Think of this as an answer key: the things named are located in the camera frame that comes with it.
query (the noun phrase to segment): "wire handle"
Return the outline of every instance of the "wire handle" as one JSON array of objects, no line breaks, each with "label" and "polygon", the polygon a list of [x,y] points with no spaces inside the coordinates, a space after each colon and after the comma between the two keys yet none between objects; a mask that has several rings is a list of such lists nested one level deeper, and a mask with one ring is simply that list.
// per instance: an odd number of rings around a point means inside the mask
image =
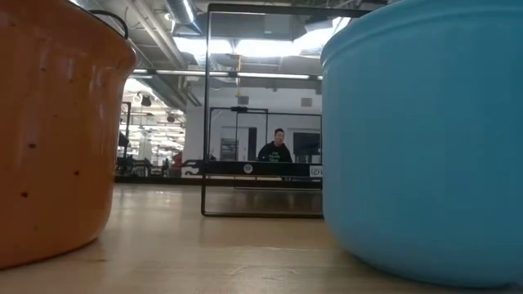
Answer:
[{"label": "wire handle", "polygon": [[109,16],[109,17],[116,19],[122,25],[123,38],[126,40],[129,39],[129,28],[127,27],[127,24],[125,23],[125,20],[123,20],[120,16],[117,16],[112,12],[96,10],[96,9],[90,10],[89,12],[92,13],[93,15]]}]

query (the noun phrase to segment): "ceiling pipe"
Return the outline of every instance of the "ceiling pipe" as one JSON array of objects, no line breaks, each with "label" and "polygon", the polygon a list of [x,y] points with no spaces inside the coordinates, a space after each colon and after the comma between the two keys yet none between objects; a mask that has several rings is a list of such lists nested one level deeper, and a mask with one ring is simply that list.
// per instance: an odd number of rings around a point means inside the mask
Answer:
[{"label": "ceiling pipe", "polygon": [[140,11],[143,12],[144,16],[150,21],[150,23],[156,29],[156,31],[158,32],[160,37],[163,39],[163,41],[167,44],[167,47],[169,47],[172,54],[178,59],[178,61],[180,61],[182,68],[185,68],[187,65],[185,63],[183,55],[181,54],[177,45],[172,40],[172,37],[169,36],[167,33],[165,33],[165,30],[163,29],[162,25],[158,22],[158,20],[154,16],[154,13],[144,3],[143,0],[135,0],[135,3],[137,5],[137,7],[140,9]]},{"label": "ceiling pipe", "polygon": [[151,28],[150,24],[147,22],[147,20],[144,18],[144,16],[140,13],[138,8],[134,5],[134,2],[132,0],[124,0],[127,6],[129,7],[129,10],[131,13],[134,13],[136,17],[138,18],[138,21],[140,21],[141,25],[144,26],[147,33],[153,38],[154,42],[158,45],[160,50],[165,54],[165,56],[177,67],[177,68],[183,68],[183,64],[174,56],[172,52],[169,51],[169,49],[165,46],[165,44],[162,42],[162,40],[158,37],[158,35],[154,32],[153,28]]},{"label": "ceiling pipe", "polygon": [[165,4],[177,24],[185,25],[195,32],[202,34],[201,28],[196,24],[196,12],[198,8],[193,0],[165,0]]}]

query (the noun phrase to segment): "ceiling light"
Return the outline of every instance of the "ceiling light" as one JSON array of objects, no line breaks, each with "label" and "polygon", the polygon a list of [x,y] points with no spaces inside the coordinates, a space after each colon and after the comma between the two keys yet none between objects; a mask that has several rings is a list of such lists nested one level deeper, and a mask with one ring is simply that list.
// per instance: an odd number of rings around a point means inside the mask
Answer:
[{"label": "ceiling light", "polygon": [[[174,42],[182,52],[190,53],[194,56],[204,56],[207,54],[207,41],[202,38],[179,38],[174,37]],[[232,53],[230,42],[222,39],[209,41],[209,52],[211,54]]]},{"label": "ceiling light", "polygon": [[141,105],[145,107],[150,107],[153,104],[153,102],[150,100],[149,95],[142,95],[141,97]]},{"label": "ceiling light", "polygon": [[145,75],[132,74],[132,75],[129,76],[129,78],[152,79],[152,78],[153,78],[153,75],[152,75],[152,74],[145,74]]},{"label": "ceiling light", "polygon": [[131,113],[131,116],[154,116],[152,113]]},{"label": "ceiling light", "polygon": [[176,117],[174,116],[174,114],[168,114],[167,121],[170,123],[174,123],[176,121]]},{"label": "ceiling light", "polygon": [[291,41],[241,40],[235,53],[247,57],[277,57],[295,56],[299,51]]}]

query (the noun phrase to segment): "blue bucket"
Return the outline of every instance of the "blue bucket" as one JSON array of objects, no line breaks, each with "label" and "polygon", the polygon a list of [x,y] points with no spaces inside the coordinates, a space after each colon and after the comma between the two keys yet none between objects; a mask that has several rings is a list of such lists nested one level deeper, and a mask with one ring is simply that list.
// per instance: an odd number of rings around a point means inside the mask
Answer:
[{"label": "blue bucket", "polygon": [[404,0],[324,67],[324,214],[379,269],[464,287],[523,279],[523,1]]}]

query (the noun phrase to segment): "table surface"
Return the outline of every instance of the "table surface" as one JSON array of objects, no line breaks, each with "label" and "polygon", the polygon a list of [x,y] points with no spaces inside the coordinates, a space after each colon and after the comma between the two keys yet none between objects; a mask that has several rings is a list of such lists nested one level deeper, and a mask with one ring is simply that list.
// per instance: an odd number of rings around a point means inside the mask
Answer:
[{"label": "table surface", "polygon": [[117,185],[94,243],[0,272],[0,293],[521,293],[417,283],[342,250],[321,220],[205,218],[199,188]]}]

